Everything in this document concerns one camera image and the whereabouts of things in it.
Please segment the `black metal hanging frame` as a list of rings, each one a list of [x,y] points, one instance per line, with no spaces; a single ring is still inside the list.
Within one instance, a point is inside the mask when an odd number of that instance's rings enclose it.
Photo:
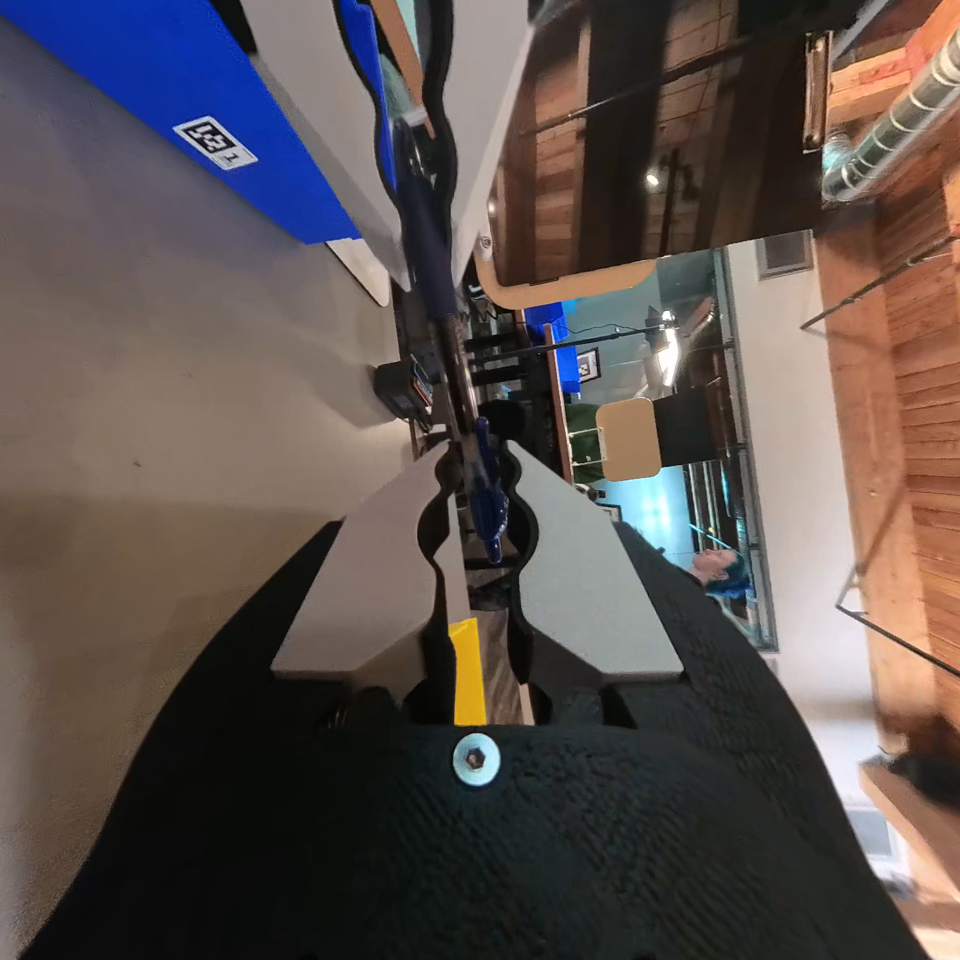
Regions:
[[[854,226],[813,246],[823,307],[836,310],[802,333],[826,346],[854,544],[835,610],[871,636],[877,687],[928,699],[934,677],[958,681],[958,647],[930,640],[885,294],[876,286],[840,304],[873,277],[873,231]]]

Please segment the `wall vent grille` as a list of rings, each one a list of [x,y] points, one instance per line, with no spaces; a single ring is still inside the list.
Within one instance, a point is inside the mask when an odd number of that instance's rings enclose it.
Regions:
[[[809,229],[758,238],[754,241],[754,249],[760,282],[814,269],[812,232]]]

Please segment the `blue plastic bin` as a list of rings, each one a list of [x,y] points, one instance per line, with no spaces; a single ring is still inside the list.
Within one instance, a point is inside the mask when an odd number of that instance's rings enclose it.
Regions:
[[[3,1],[18,27],[108,98],[306,245],[358,240],[213,2]]]

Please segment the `studio light on tripod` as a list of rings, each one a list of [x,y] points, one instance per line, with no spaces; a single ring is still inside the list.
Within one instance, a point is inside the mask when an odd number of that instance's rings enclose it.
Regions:
[[[674,317],[670,311],[665,310],[661,314],[657,315],[657,319],[654,323],[647,323],[641,327],[618,327],[612,332],[603,333],[593,337],[581,337],[579,339],[567,339],[560,342],[545,342],[543,344],[526,346],[508,353],[504,353],[503,358],[526,358],[529,356],[551,354],[560,350],[589,347],[632,337],[649,337],[656,334],[677,332],[680,328],[681,323],[678,318]]]

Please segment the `yellow plastic bin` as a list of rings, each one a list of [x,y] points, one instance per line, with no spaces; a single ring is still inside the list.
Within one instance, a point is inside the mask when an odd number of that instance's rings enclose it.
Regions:
[[[448,638],[455,656],[453,722],[458,727],[486,726],[488,714],[477,618],[450,624]]]

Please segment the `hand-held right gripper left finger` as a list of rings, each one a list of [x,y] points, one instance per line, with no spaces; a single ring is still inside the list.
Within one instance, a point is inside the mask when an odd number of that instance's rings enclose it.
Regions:
[[[282,680],[341,682],[405,698],[426,678],[421,644],[470,615],[455,494],[443,442],[342,521],[271,663]]]

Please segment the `silver ventilation duct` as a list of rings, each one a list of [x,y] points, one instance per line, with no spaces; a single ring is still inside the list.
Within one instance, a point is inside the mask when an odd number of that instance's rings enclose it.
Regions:
[[[959,31],[932,55],[907,89],[855,144],[826,162],[822,199],[842,205],[865,196],[906,159],[920,138],[932,130],[959,99]]]

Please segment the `dark blue handled tool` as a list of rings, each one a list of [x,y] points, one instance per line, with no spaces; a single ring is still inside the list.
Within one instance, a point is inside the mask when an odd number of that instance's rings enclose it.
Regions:
[[[434,184],[414,127],[404,116],[391,124],[403,249],[426,315],[438,330],[438,354],[473,532],[494,565],[503,560],[509,503],[487,419],[478,412],[468,357],[460,337],[461,312],[451,274],[450,248],[441,226]]]

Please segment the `black battery charger case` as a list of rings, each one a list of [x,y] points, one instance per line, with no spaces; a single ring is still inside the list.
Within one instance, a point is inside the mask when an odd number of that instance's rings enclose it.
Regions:
[[[378,400],[397,419],[432,429],[434,385],[415,356],[377,366],[372,383]]]

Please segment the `tan backed screen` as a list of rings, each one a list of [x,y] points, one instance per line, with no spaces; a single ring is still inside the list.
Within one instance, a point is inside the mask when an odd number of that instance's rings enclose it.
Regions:
[[[635,397],[601,405],[595,425],[601,464],[609,482],[656,476],[663,467],[654,403]]]

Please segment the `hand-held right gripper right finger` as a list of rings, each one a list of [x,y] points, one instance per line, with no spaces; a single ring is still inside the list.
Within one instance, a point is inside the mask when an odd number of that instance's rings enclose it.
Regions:
[[[615,523],[514,441],[504,446],[510,663],[540,690],[672,683],[684,671]]]

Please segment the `black hanging panel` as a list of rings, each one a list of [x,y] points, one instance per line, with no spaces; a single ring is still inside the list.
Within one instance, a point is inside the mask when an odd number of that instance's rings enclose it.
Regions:
[[[682,390],[653,401],[660,466],[669,469],[716,461],[724,449],[706,387]]]

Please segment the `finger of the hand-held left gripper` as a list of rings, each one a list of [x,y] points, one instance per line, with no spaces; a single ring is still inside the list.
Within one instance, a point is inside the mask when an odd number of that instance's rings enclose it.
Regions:
[[[526,1],[427,2],[423,102],[435,135],[435,190],[452,261],[468,261],[516,102],[534,24]]]
[[[338,2],[244,1],[251,62],[371,253],[409,292],[402,216],[381,146],[386,108],[364,74]]]

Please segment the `blue background bin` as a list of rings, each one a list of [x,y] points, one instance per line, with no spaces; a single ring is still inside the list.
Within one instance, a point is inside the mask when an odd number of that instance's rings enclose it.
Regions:
[[[561,301],[523,310],[523,324],[531,346],[546,345],[546,330],[551,331],[554,344],[570,339],[565,304]],[[556,359],[560,388],[563,393],[581,393],[581,374],[576,346],[564,346],[552,351]]]

